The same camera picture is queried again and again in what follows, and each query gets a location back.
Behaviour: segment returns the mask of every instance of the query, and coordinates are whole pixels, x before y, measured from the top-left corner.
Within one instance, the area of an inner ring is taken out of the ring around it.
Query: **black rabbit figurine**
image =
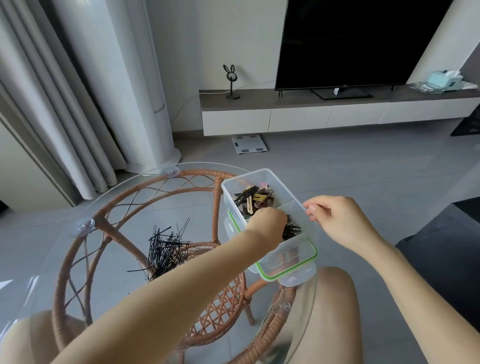
[[[235,73],[235,66],[232,65],[230,69],[228,69],[226,65],[223,65],[223,69],[227,72],[227,80],[230,81],[230,93],[227,94],[227,98],[230,100],[236,100],[240,98],[240,95],[233,93],[233,83],[238,79],[237,74]]]

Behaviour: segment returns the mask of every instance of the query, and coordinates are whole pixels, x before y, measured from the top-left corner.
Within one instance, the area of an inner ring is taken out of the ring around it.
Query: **curtain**
[[[84,199],[127,164],[38,0],[0,0],[0,81]]]

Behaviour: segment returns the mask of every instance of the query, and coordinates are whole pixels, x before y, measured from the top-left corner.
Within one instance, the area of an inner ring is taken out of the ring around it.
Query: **power cord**
[[[245,87],[253,87],[253,86],[261,86],[261,85],[264,85],[264,84],[267,84],[267,83],[270,83],[270,82],[273,82],[275,80],[271,80],[271,81],[266,81],[266,82],[262,82],[261,84],[256,84],[256,85],[245,85],[245,86],[242,86],[242,87],[238,87],[236,89],[234,89],[233,91],[237,91],[237,90],[240,90],[242,88],[245,88]],[[225,91],[225,92],[200,92],[198,93],[198,95],[221,95],[221,94],[228,94],[230,92],[229,91]],[[191,98],[189,98],[187,101],[185,101],[185,103],[180,107],[180,109],[178,110],[177,114],[175,114],[174,118],[172,119],[172,121],[175,121],[178,116],[180,115],[180,112],[183,110],[183,108],[185,106],[187,106],[187,104],[192,101],[197,95],[193,95]]]

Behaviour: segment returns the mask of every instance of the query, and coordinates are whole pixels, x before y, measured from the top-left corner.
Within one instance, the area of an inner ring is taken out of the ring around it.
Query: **hand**
[[[311,221],[317,221],[337,243],[363,256],[386,243],[351,197],[316,196],[303,203]]]
[[[248,220],[245,230],[258,234],[270,252],[282,242],[283,229],[286,224],[285,212],[273,207],[264,207],[257,210]]]

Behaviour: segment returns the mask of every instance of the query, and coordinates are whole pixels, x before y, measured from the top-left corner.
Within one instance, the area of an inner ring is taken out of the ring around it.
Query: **floor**
[[[318,194],[352,196],[378,231],[395,244],[415,234],[449,203],[480,195],[480,135],[450,137],[457,124],[446,120],[269,134],[264,136],[268,152],[245,155],[235,154],[227,137],[178,140],[175,144],[182,152],[182,162],[269,168],[300,201]],[[86,205],[31,214],[6,211],[0,216],[0,338],[15,319],[51,308],[56,275],[72,240],[72,222],[84,214]],[[209,208],[208,196],[177,199],[175,206],[157,204],[142,212],[131,228],[142,232],[142,250],[159,221],[173,225],[186,214],[208,216],[204,212]],[[205,225],[192,220],[186,237],[207,235]],[[365,363],[426,363],[378,274],[325,234],[320,233],[317,248],[318,266],[338,266],[353,277]],[[135,261],[124,263],[121,253],[115,256],[115,264],[107,261],[105,269],[121,266],[118,274],[126,278],[116,285],[100,278],[95,281],[102,299],[92,307],[94,317],[128,294],[138,281],[138,276],[125,275],[126,269],[136,269]],[[254,301],[254,315],[264,313],[265,305],[268,301]],[[78,315],[79,311],[69,313]],[[252,330],[254,334],[256,328],[240,321],[235,331],[219,341],[215,362],[234,356],[244,346],[244,338],[251,338]],[[197,351],[187,351],[187,364],[212,362],[206,348],[192,350]]]

